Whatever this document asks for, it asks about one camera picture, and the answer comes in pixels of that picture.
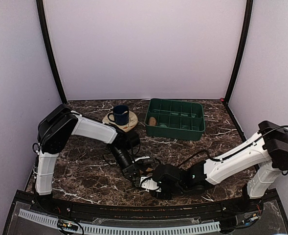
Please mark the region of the green divided plastic tray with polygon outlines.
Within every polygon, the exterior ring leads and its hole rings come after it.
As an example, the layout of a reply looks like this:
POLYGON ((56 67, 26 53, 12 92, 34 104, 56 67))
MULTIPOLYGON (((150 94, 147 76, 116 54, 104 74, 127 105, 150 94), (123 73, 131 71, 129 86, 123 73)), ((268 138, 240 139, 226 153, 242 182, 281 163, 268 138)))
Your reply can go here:
POLYGON ((145 116, 148 136, 199 141, 205 132, 204 110, 200 103, 153 98, 145 116), (149 126, 150 117, 157 126, 149 126))

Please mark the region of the brown argyle sock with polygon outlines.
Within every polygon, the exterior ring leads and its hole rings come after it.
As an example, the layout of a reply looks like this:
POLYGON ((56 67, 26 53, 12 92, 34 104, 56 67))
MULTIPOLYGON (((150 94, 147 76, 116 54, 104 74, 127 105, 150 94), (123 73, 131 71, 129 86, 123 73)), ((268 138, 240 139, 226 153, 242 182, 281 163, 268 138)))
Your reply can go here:
POLYGON ((150 168, 150 167, 148 167, 148 168, 141 167, 140 170, 139 170, 140 174, 144 175, 144 176, 147 176, 148 174, 153 173, 153 171, 154 170, 152 168, 150 168))

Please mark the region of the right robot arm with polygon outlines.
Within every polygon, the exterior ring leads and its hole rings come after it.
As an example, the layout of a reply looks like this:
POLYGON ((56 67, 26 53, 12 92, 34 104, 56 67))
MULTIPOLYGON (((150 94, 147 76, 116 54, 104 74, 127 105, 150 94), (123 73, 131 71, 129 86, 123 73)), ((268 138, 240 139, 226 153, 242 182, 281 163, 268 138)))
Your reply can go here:
POLYGON ((151 179, 141 182, 152 196, 170 199, 174 194, 200 194, 251 166, 259 165, 256 175, 245 185, 244 196, 237 201, 241 212, 248 212, 268 187, 288 171, 288 125, 270 121, 259 123, 251 138, 215 158, 209 156, 187 170, 160 164, 151 179))

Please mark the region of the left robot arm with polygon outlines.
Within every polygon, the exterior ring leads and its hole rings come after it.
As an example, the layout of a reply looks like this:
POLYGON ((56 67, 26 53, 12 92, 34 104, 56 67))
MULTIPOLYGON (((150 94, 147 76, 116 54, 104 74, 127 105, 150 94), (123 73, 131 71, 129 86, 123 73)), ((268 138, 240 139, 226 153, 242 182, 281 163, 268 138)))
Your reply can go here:
POLYGON ((124 177, 131 182, 140 178, 133 152, 134 147, 140 144, 136 132, 125 132, 117 125, 90 119, 61 104, 39 123, 37 142, 32 146, 37 154, 34 166, 34 188, 40 195, 37 205, 45 213, 56 210, 56 202, 48 196, 52 193, 55 163, 73 135, 107 144, 124 177))

